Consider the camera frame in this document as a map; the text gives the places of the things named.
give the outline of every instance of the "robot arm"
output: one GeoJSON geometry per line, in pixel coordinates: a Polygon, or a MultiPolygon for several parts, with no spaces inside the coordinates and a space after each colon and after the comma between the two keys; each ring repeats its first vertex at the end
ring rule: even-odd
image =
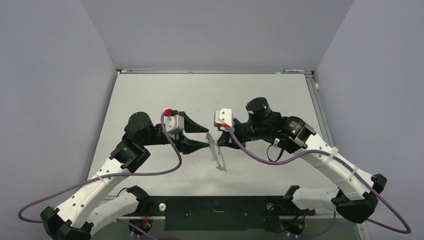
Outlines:
{"type": "Polygon", "coordinates": [[[311,150],[330,153],[330,156],[309,153],[300,158],[323,173],[337,187],[317,189],[291,186],[284,198],[292,201],[301,210],[337,211],[354,223],[362,223],[373,214],[378,203],[377,197],[370,193],[370,190],[354,176],[354,173],[356,172],[378,193],[381,193],[386,185],[387,179],[384,176],[372,175],[359,169],[341,156],[337,148],[330,147],[302,119],[296,116],[282,117],[279,112],[273,112],[263,97],[250,101],[246,110],[249,119],[245,123],[233,118],[231,109],[224,108],[215,112],[214,125],[218,127],[218,130],[223,131],[217,141],[218,146],[240,148],[227,131],[227,128],[230,128],[243,146],[245,142],[263,140],[295,155],[311,150]],[[349,165],[354,169],[354,173],[336,161],[334,157],[338,157],[349,165]]]}
{"type": "MultiPolygon", "coordinates": [[[[167,109],[164,123],[166,131],[173,135],[173,142],[179,152],[190,154],[209,147],[208,143],[184,136],[184,130],[187,133],[209,131],[193,122],[184,112],[167,109]]],[[[153,125],[145,112],[134,113],[124,130],[122,141],[91,178],[98,180],[82,186],[57,207],[47,207],[42,211],[42,223],[52,239],[89,240],[92,234],[121,216],[135,211],[145,213],[149,195],[138,186],[131,187],[122,196],[98,206],[111,190],[149,158],[150,153],[145,146],[169,144],[161,124],[153,125]]]]}

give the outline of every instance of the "screw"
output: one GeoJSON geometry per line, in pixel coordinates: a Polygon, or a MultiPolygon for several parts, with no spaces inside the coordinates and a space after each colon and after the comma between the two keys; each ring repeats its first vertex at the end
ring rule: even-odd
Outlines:
{"type": "Polygon", "coordinates": [[[271,210],[274,207],[274,203],[270,202],[266,205],[266,209],[271,210]]]}
{"type": "Polygon", "coordinates": [[[165,211],[165,209],[167,209],[167,205],[165,205],[165,203],[161,203],[161,204],[159,204],[159,210],[160,210],[161,212],[165,211]]]}

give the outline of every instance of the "gray wall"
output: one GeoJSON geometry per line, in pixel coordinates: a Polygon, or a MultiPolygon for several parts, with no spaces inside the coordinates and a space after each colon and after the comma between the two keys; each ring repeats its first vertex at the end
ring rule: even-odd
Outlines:
{"type": "MultiPolygon", "coordinates": [[[[424,1],[356,0],[315,72],[336,146],[388,178],[383,196],[411,235],[368,226],[374,240],[424,239],[424,1]]],[[[402,228],[382,204],[373,219],[402,228]]]]}
{"type": "Polygon", "coordinates": [[[48,238],[18,210],[86,179],[115,78],[79,0],[1,1],[1,239],[48,238]]]}
{"type": "Polygon", "coordinates": [[[118,68],[314,70],[354,0],[81,0],[118,68]]]}

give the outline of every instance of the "metal frame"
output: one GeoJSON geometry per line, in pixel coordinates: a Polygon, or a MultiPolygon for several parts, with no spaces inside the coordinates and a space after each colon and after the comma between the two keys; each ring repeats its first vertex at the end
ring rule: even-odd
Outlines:
{"type": "MultiPolygon", "coordinates": [[[[318,95],[317,86],[314,80],[312,71],[305,72],[278,72],[271,70],[154,70],[154,69],[118,69],[118,74],[304,74],[309,94],[312,100],[315,114],[318,119],[319,128],[321,129],[322,138],[331,146],[334,147],[334,141],[330,132],[330,128],[324,114],[324,110],[318,95]]],[[[317,211],[314,218],[331,218],[333,212],[317,211]]],[[[142,216],[122,217],[123,219],[140,219],[142,216]]],[[[151,216],[147,219],[165,219],[164,216],[151,216]]],[[[367,222],[356,224],[359,237],[361,240],[371,240],[371,235],[367,226],[367,222]]]]}

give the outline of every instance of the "red connector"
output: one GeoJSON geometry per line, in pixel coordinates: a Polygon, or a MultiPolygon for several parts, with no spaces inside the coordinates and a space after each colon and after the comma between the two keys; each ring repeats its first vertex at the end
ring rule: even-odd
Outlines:
{"type": "Polygon", "coordinates": [[[172,116],[172,109],[168,108],[165,110],[165,117],[171,117],[172,116]]]}

